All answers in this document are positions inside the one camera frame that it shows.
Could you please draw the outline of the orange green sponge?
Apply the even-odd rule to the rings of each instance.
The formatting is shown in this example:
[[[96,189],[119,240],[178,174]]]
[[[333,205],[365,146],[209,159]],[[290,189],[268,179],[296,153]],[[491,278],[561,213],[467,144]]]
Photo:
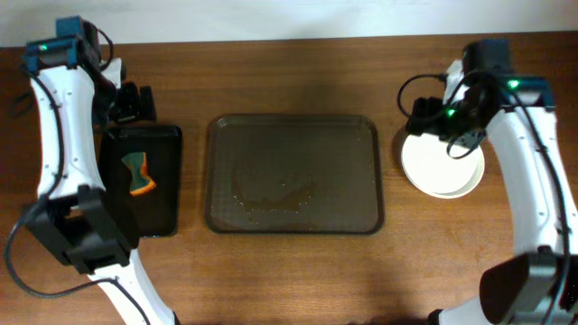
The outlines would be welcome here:
[[[128,153],[121,158],[121,162],[130,171],[129,190],[133,197],[144,195],[156,188],[156,183],[148,172],[145,152]]]

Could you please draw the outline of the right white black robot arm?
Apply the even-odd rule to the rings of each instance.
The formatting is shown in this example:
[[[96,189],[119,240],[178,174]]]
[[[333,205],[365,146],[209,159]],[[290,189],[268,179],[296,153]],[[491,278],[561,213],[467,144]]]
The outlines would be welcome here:
[[[513,217],[514,255],[480,278],[463,304],[432,311],[430,324],[575,324],[577,208],[559,153],[555,103],[541,77],[474,70],[440,74],[445,98],[420,97],[406,131],[432,135],[462,158],[488,140]]]

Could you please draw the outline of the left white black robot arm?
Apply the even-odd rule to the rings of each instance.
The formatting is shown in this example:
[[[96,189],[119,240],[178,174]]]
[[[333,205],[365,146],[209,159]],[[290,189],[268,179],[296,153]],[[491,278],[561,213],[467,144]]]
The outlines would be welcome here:
[[[18,224],[99,286],[125,323],[178,323],[140,260],[134,215],[98,171],[95,125],[143,98],[123,61],[103,62],[98,41],[79,36],[29,42],[23,61],[39,108],[42,173],[38,200]]]

